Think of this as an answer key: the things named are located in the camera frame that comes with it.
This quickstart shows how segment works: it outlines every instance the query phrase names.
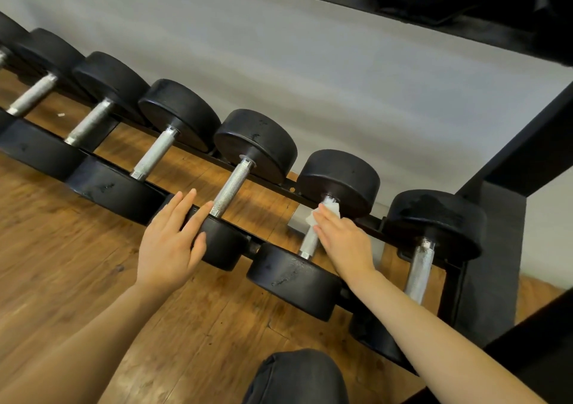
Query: hand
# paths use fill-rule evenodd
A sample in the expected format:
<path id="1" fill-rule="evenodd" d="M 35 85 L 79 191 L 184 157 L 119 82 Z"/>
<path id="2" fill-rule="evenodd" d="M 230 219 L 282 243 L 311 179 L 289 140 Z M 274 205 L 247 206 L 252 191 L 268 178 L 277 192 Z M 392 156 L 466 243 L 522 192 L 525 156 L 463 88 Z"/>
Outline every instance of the hand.
<path id="1" fill-rule="evenodd" d="M 314 227 L 336 271 L 349 286 L 359 284 L 365 273 L 375 271 L 372 245 L 366 233 L 352 220 L 340 219 L 334 212 L 320 204 L 314 217 Z"/>
<path id="2" fill-rule="evenodd" d="M 179 191 L 147 226 L 139 248 L 136 286 L 168 297 L 187 282 L 207 250 L 205 232 L 195 236 L 212 208 L 212 202 L 206 203 L 181 228 L 196 196 L 195 188 L 185 197 Z"/>

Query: person's right arm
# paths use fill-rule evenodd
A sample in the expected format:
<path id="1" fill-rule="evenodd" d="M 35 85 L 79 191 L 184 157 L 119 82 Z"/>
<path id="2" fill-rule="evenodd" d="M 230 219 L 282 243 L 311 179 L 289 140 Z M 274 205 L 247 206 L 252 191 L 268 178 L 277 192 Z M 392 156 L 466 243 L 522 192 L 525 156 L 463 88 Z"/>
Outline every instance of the person's right arm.
<path id="1" fill-rule="evenodd" d="M 323 205 L 314 216 L 315 231 L 340 277 L 390 332 L 442 404 L 545 402 L 378 272 L 368 235 L 352 221 Z"/>

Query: dark gray pants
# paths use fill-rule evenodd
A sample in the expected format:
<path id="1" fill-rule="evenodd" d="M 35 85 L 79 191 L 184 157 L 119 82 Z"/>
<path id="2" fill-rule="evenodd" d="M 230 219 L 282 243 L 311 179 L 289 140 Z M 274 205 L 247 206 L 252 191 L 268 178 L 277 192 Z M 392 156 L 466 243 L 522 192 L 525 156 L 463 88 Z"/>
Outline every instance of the dark gray pants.
<path id="1" fill-rule="evenodd" d="M 348 404 L 338 366 L 317 350 L 275 353 L 262 362 L 243 404 Z"/>

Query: person's left arm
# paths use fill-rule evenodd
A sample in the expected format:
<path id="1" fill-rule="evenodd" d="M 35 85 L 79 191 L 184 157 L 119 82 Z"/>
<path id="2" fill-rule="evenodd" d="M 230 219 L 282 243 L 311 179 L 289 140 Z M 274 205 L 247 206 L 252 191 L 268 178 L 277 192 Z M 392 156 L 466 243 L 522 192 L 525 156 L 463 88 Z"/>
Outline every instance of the person's left arm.
<path id="1" fill-rule="evenodd" d="M 197 192 L 178 192 L 146 228 L 138 276 L 110 307 L 0 392 L 11 404 L 97 403 L 131 343 L 167 298 L 189 279 L 206 250 L 191 244 L 212 202 L 181 229 Z"/>

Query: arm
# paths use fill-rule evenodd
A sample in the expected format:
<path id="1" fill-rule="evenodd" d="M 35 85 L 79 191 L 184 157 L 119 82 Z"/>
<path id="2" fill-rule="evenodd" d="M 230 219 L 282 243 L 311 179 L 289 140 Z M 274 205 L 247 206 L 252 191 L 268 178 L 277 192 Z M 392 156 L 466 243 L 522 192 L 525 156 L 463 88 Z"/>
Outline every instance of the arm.
<path id="1" fill-rule="evenodd" d="M 189 251 L 212 202 L 179 231 L 196 194 L 191 190 L 183 198 L 178 192 L 147 227 L 135 284 L 4 389 L 0 402 L 86 404 L 100 399 L 135 337 L 171 293 L 185 284 L 205 253 L 204 233 Z"/>
<path id="2" fill-rule="evenodd" d="M 372 264 L 368 235 L 323 205 L 316 233 L 336 270 L 443 404 L 544 403 L 503 366 L 411 300 Z"/>

